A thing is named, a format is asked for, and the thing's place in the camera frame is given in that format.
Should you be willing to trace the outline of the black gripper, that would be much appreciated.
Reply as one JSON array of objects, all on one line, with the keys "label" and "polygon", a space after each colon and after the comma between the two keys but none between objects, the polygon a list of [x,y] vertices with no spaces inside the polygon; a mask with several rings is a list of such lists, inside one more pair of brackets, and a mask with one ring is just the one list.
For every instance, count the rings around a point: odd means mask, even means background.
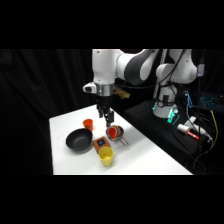
[{"label": "black gripper", "polygon": [[112,104],[112,97],[111,96],[96,96],[96,104],[97,110],[99,112],[99,118],[103,116],[106,119],[106,126],[110,127],[111,124],[114,122],[114,112],[110,109]]}]

